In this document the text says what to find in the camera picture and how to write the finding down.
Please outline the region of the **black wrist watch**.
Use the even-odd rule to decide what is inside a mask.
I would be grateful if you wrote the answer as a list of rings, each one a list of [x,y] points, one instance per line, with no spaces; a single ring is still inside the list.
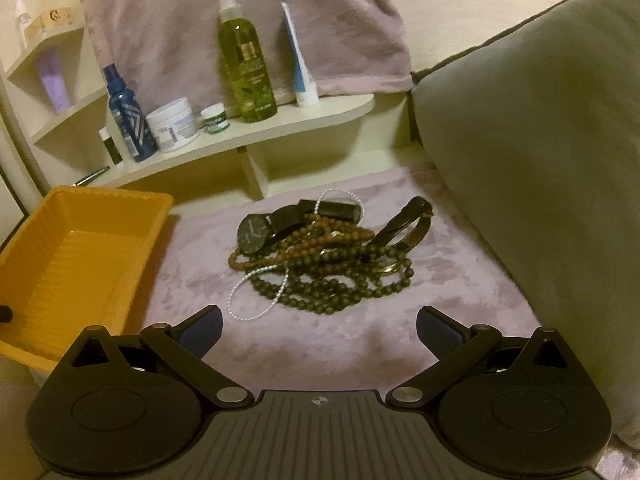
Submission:
[[[236,244],[243,255],[251,256],[306,226],[310,214],[357,223],[362,213],[358,204],[335,200],[322,200],[317,204],[314,200],[299,200],[270,214],[248,214],[239,224]]]

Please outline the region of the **orange plastic tray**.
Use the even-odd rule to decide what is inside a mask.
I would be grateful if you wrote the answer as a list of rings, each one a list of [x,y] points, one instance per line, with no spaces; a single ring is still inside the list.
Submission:
[[[165,193],[58,186],[1,253],[1,354],[50,373],[80,332],[124,331],[174,204]]]

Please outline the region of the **mauve velvet table cloth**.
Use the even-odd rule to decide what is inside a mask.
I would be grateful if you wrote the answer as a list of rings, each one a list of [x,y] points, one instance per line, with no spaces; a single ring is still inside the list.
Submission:
[[[364,226],[378,231],[413,197],[434,209],[426,237],[408,255],[410,276],[375,278],[332,262],[325,276],[300,269],[246,278],[228,259],[241,220],[295,203],[288,193],[191,218],[171,217],[145,271],[134,328],[175,324],[209,304],[224,332],[206,362],[253,391],[386,391],[433,357],[416,336],[416,314],[433,306],[464,325],[485,323],[508,336],[537,327],[528,302],[477,230],[454,204],[433,165],[350,179]]]

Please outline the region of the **black tube white cap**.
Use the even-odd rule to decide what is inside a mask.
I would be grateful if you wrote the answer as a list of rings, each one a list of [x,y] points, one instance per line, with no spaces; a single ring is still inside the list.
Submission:
[[[107,174],[111,170],[110,166],[104,166],[96,171],[93,171],[91,174],[87,174],[85,177],[77,180],[73,183],[73,186],[86,186],[90,183],[94,182],[99,177],[102,177],[104,174]]]

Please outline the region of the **small black white-capped bottle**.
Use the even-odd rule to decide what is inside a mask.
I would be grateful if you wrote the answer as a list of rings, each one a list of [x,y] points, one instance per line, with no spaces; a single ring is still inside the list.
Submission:
[[[120,154],[119,149],[117,148],[111,133],[108,132],[106,127],[103,127],[99,130],[100,139],[104,145],[104,148],[107,150],[107,153],[111,157],[111,161],[115,167],[122,166],[124,162],[122,160],[122,154]]]

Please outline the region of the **dark blue spray bottle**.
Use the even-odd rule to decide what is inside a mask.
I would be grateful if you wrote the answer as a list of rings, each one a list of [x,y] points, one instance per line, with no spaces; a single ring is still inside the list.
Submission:
[[[143,162],[157,152],[157,144],[145,120],[136,95],[127,86],[114,64],[103,69],[110,98],[108,108],[122,134],[130,156],[135,162]]]

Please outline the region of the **small green-label jar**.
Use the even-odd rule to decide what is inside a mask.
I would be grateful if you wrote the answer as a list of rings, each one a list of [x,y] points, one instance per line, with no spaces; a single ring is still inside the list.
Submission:
[[[230,126],[224,104],[216,103],[201,110],[201,127],[209,134],[226,130]]]

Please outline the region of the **grey green cushion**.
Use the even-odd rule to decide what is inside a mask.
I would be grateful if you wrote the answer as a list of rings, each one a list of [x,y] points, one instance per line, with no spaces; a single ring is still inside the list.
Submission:
[[[639,443],[639,0],[564,0],[414,76],[416,126]]]

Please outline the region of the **white corner shelf unit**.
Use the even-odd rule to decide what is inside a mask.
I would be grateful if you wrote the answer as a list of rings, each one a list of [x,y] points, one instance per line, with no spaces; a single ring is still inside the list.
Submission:
[[[60,67],[70,107],[59,112],[44,90],[36,70],[37,58],[52,51]],[[106,173],[96,185],[120,188],[153,174],[209,155],[299,132],[351,122],[372,110],[374,97],[334,96],[311,107],[285,105],[273,118],[257,124],[233,119],[221,133],[198,133],[186,144],[144,162],[126,156],[118,168],[100,139],[107,128],[119,150],[122,137],[107,106],[107,88],[92,44],[81,22],[56,26],[23,44],[12,9],[1,13],[1,80],[23,142],[49,186],[72,184],[100,168]]]

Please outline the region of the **green oil spray bottle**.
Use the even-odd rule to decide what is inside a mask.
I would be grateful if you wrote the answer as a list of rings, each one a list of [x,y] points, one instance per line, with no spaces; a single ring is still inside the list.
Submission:
[[[236,109],[246,122],[262,122],[277,114],[278,106],[257,30],[236,0],[218,2],[218,41]]]

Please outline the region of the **blue white tube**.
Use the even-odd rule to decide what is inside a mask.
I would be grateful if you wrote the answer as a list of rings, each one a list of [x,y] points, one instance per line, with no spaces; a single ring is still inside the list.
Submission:
[[[288,41],[294,58],[293,89],[296,103],[299,107],[314,106],[319,103],[319,95],[314,77],[308,70],[302,49],[297,38],[295,25],[293,22],[290,6],[282,1],[281,8],[284,15]]]

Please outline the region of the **lavender tube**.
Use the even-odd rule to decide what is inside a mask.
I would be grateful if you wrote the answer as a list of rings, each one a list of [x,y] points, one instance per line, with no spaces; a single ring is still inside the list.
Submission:
[[[70,108],[70,96],[62,73],[62,65],[58,49],[52,47],[45,50],[35,62],[36,70],[44,90],[57,113]]]

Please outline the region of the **mauve hanging towel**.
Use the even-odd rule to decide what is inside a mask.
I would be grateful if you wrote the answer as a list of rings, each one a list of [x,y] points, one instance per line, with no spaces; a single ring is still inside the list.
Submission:
[[[117,68],[146,112],[176,99],[257,110],[268,81],[294,100],[306,67],[320,96],[410,88],[393,0],[80,0],[102,66]]]

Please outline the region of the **beige round box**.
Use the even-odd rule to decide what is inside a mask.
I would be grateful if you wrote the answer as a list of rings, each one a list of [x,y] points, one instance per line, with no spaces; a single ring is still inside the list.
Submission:
[[[45,32],[50,32],[50,30],[60,26],[75,25],[77,23],[78,19],[73,8],[59,6],[58,8],[44,11],[34,18],[23,32],[23,37],[26,44],[31,44]]]

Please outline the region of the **small clear bottle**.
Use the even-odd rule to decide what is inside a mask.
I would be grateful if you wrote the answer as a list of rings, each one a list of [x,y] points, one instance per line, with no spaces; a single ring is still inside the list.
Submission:
[[[26,6],[23,0],[15,0],[15,21],[18,30],[18,36],[21,40],[23,49],[27,48],[28,42],[26,39],[26,30],[28,26],[32,24],[32,18],[26,10]]]

